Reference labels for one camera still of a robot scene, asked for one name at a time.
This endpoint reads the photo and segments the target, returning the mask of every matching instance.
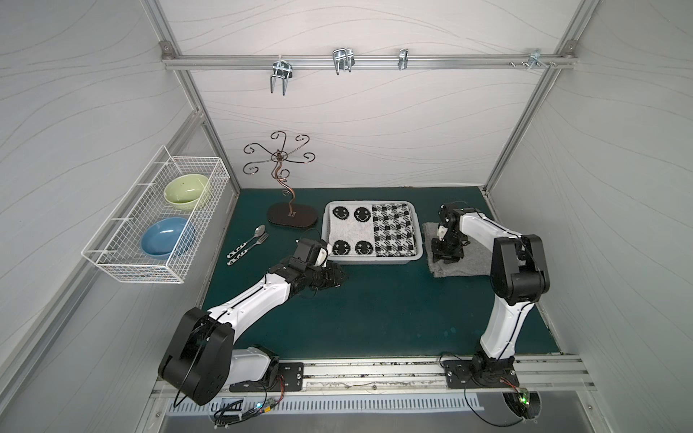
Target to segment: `white wire basket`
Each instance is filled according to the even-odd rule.
[[[192,211],[172,207],[164,188],[175,178],[198,173],[209,178]],[[116,210],[82,250],[82,255],[122,283],[183,283],[212,219],[229,173],[221,158],[172,157],[162,147]],[[140,246],[144,232],[169,217],[188,220],[170,256],[147,256]]]

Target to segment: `white wall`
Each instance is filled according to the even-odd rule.
[[[693,425],[693,3],[605,0],[491,197],[617,432]]]
[[[551,53],[578,0],[162,0],[185,55]],[[193,73],[245,188],[276,188],[273,165],[242,167],[275,130],[307,134],[315,162],[299,188],[480,185],[538,80],[515,71],[295,71],[286,96],[269,71]]]
[[[191,112],[137,0],[0,2],[0,364]]]

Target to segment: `wire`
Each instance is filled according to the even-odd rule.
[[[308,230],[305,230],[303,233],[301,233],[301,237],[303,238],[303,235],[308,233],[309,231],[315,230],[315,233],[317,233],[318,237],[322,237],[322,233],[320,233],[320,230],[316,229],[315,227],[311,227]]]
[[[281,401],[284,399],[284,392],[286,391],[286,389],[284,387],[284,376],[280,375],[279,379],[281,380],[281,383],[279,384],[279,387],[281,388],[281,395],[279,396],[279,400],[277,401],[277,405],[279,403],[281,403]]]
[[[237,405],[239,401],[243,401],[243,400],[241,399],[241,400],[237,400],[237,401],[234,401],[232,403],[229,403],[228,405],[225,405],[225,406],[221,407],[218,411],[214,412],[214,416],[213,416],[214,417],[214,425],[218,425],[221,427],[221,426],[226,426],[226,425],[238,424],[238,423],[242,423],[243,421],[248,421],[249,419],[255,418],[256,416],[264,413],[263,407],[265,406],[265,403],[267,403],[267,387],[260,382],[255,382],[255,383],[259,383],[260,386],[262,386],[262,388],[265,390],[265,399],[262,402],[262,405],[260,405],[259,407],[255,406],[251,409],[248,409],[247,411],[245,411],[241,415],[224,415],[224,413],[227,410],[229,410],[229,408],[233,407],[234,405]]]
[[[472,405],[470,405],[470,404],[469,404],[469,401],[467,400],[467,382],[464,383],[464,402],[467,404],[467,407],[468,407],[469,409],[471,409],[472,412],[474,412],[474,414],[475,414],[476,416],[479,417],[479,419],[480,419],[481,421],[484,421],[486,424],[492,425],[492,426],[494,426],[494,427],[512,427],[513,425],[517,425],[517,424],[521,423],[521,422],[523,421],[523,419],[524,419],[524,418],[520,418],[520,419],[518,419],[517,421],[514,421],[514,422],[512,422],[512,423],[510,423],[510,424],[495,424],[495,423],[492,423],[491,421],[487,421],[487,420],[483,419],[483,418],[481,417],[481,415],[479,415],[479,414],[474,410],[474,408],[472,407]]]
[[[513,328],[512,334],[510,334],[510,339],[505,344],[505,347],[500,352],[500,354],[498,354],[498,358],[496,358],[496,359],[501,360],[503,358],[503,353],[505,353],[505,349],[508,348],[508,346],[510,345],[510,342],[513,341],[513,338],[515,337],[515,331],[517,330],[518,325],[520,324],[520,319],[522,319],[522,311],[525,308],[527,308],[528,306],[532,306],[532,305],[534,305],[534,302],[529,302],[529,303],[526,303],[524,307],[520,308],[520,314],[518,314],[518,319],[515,321],[515,327]]]
[[[445,366],[443,365],[443,356],[445,356],[445,355],[452,355],[452,356],[456,357],[458,360],[464,361],[462,358],[460,358],[459,356],[455,355],[455,354],[452,353],[452,352],[440,352],[440,356],[438,357],[438,365],[439,365],[442,369],[445,369]]]
[[[508,379],[506,379],[506,378],[500,378],[500,382],[501,382],[501,383],[504,383],[504,384],[506,384],[506,385],[508,385],[509,387],[512,387],[518,394],[520,393],[520,390],[517,389],[517,387],[516,387],[515,385],[511,384],[511,383],[508,381]]]
[[[188,372],[185,373],[185,377],[183,378],[183,381],[180,382],[180,388],[178,388],[178,392],[175,393],[175,398],[173,399],[173,408],[174,409],[176,407],[180,406],[180,404],[185,401],[185,397],[187,397],[187,396],[183,395],[183,398],[181,398],[180,401],[177,401],[178,396],[180,396],[180,390],[183,387],[183,384],[185,384],[185,381],[188,378],[188,375],[190,375],[190,372],[193,370],[193,366],[195,365],[195,361],[197,360],[198,355],[200,354],[200,350],[202,350],[201,344],[198,346],[198,351],[195,352],[195,356],[193,357],[193,361],[190,363],[190,368],[188,369]]]
[[[216,320],[216,321],[219,321],[219,318],[220,318],[221,316],[225,315],[226,312],[227,312],[227,310],[224,310],[224,312],[222,312],[220,315],[218,315],[217,318],[216,318],[215,320]],[[191,332],[190,334],[191,334],[191,335],[196,334],[197,332],[199,332],[200,329],[202,329],[203,326],[204,326],[204,324],[198,326],[198,327],[195,328],[195,329],[193,329],[193,332]],[[204,337],[203,341],[207,340],[207,339],[212,335],[212,332],[213,332],[213,330],[210,329],[210,330],[209,330],[209,333]],[[185,397],[187,397],[187,396],[183,395],[183,398],[181,398],[180,401],[178,401],[178,397],[180,396],[180,390],[183,388],[183,385],[185,384],[185,381],[188,379],[188,376],[190,375],[190,372],[193,370],[193,367],[195,366],[195,362],[198,360],[198,355],[200,354],[200,351],[201,351],[201,350],[202,350],[202,342],[200,342],[200,343],[198,344],[198,351],[195,352],[195,356],[193,356],[193,361],[190,363],[190,368],[188,369],[188,372],[185,373],[185,377],[183,378],[183,381],[180,382],[180,388],[178,388],[178,392],[175,393],[175,398],[173,398],[173,408],[174,408],[174,409],[175,409],[176,407],[180,406],[180,404],[181,404],[182,402],[185,401]]]

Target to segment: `checkered towel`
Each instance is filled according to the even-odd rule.
[[[374,204],[373,231],[378,257],[416,255],[414,226],[406,204]]]

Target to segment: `towel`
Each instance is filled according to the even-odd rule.
[[[404,203],[374,204],[373,230],[378,257],[416,255],[414,225],[409,206]]]
[[[464,247],[464,257],[459,262],[445,264],[438,260],[433,263],[431,239],[437,236],[437,230],[437,222],[427,222],[423,225],[423,243],[426,247],[428,269],[435,278],[491,274],[491,252],[472,237],[469,238],[469,245]]]
[[[331,204],[328,242],[335,256],[416,255],[409,206],[401,203]]]
[[[330,234],[335,256],[376,257],[370,204],[331,204]]]

